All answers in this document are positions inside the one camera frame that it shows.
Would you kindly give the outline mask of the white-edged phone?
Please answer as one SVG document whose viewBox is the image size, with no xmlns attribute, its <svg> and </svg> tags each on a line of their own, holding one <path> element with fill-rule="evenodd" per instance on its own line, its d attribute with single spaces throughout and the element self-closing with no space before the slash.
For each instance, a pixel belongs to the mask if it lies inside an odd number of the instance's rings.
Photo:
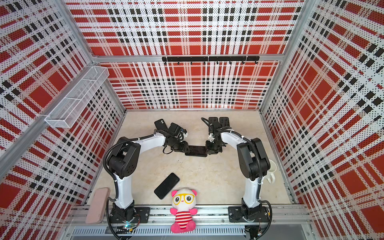
<svg viewBox="0 0 384 240">
<path fill-rule="evenodd" d="M 228 117 L 220 117 L 219 122 L 222 128 L 230 128 L 230 119 Z"/>
</svg>

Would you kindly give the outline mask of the phone with plaid reflection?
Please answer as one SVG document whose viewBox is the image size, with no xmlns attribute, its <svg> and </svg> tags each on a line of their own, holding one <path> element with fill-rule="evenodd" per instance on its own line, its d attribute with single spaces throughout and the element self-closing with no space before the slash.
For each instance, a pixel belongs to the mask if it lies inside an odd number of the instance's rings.
<svg viewBox="0 0 384 240">
<path fill-rule="evenodd" d="M 205 146 L 189 146 L 189 148 L 189 154 L 205 155 L 207 151 Z"/>
</svg>

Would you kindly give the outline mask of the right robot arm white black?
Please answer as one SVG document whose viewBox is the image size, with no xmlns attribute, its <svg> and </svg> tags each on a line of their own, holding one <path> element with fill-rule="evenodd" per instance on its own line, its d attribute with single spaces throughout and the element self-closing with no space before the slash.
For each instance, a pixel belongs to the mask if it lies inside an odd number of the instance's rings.
<svg viewBox="0 0 384 240">
<path fill-rule="evenodd" d="M 247 139 L 233 129 L 210 130 L 209 140 L 214 144 L 214 153 L 227 145 L 237 150 L 240 170 L 246 178 L 242 206 L 248 212 L 259 211 L 265 203 L 261 200 L 263 179 L 271 167 L 262 141 L 258 138 Z"/>
</svg>

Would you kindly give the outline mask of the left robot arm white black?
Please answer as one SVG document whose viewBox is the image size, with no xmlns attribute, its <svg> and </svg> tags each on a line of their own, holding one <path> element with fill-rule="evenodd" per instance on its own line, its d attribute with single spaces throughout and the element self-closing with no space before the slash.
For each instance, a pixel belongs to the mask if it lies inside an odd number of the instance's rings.
<svg viewBox="0 0 384 240">
<path fill-rule="evenodd" d="M 113 178 L 115 197 L 109 198 L 114 204 L 125 210 L 133 202 L 132 175 L 137 168 L 142 153 L 169 146 L 174 152 L 188 153 L 189 145 L 164 131 L 155 132 L 149 136 L 128 139 L 121 137 L 105 154 L 103 167 Z"/>
</svg>

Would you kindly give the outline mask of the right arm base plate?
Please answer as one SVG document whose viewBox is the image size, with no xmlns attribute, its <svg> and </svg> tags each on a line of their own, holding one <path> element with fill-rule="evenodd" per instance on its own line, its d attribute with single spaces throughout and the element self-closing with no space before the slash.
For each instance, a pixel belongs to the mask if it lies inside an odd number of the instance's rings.
<svg viewBox="0 0 384 240">
<path fill-rule="evenodd" d="M 228 207 L 231 223 L 267 223 L 270 219 L 268 208 L 257 206 L 248 208 L 245 205 Z"/>
</svg>

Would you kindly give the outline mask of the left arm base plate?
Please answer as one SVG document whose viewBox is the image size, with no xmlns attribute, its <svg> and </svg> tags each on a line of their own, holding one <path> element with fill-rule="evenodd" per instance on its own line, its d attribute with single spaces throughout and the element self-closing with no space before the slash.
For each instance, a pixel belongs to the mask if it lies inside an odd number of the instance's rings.
<svg viewBox="0 0 384 240">
<path fill-rule="evenodd" d="M 112 224 L 145 224 L 148 222 L 150 215 L 150 208 L 148 207 L 134 207 L 127 210 L 121 210 L 120 208 L 113 208 L 109 213 L 110 223 Z"/>
</svg>

